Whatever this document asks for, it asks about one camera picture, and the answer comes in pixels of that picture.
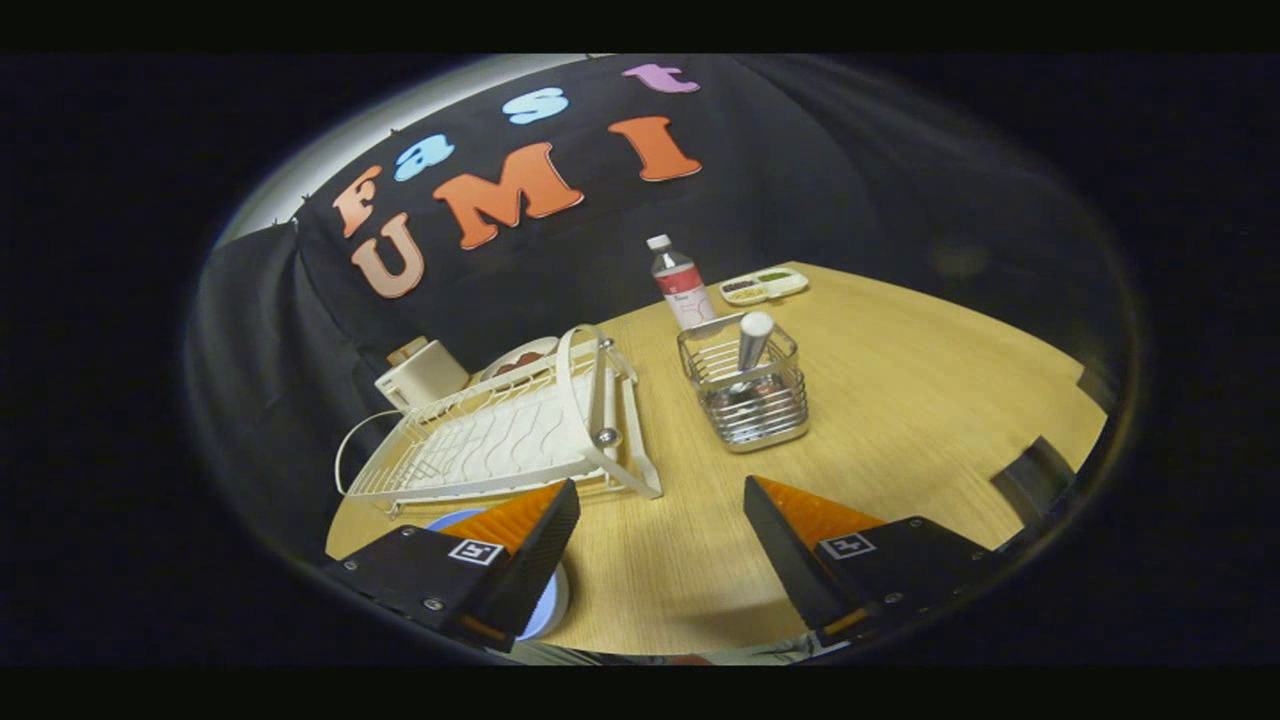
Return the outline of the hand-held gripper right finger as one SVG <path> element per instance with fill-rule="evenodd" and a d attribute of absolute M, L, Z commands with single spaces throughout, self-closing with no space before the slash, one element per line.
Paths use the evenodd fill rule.
<path fill-rule="evenodd" d="M 788 602 L 823 643 L 904 632 L 1011 561 L 924 516 L 886 521 L 764 477 L 746 477 L 742 510 Z"/>

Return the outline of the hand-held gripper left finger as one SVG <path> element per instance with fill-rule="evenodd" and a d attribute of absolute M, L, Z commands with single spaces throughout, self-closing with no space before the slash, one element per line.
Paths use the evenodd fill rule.
<path fill-rule="evenodd" d="M 443 529 L 397 527 L 323 574 L 447 639 L 508 651 L 553 580 L 580 514 L 575 480 L 556 480 Z"/>

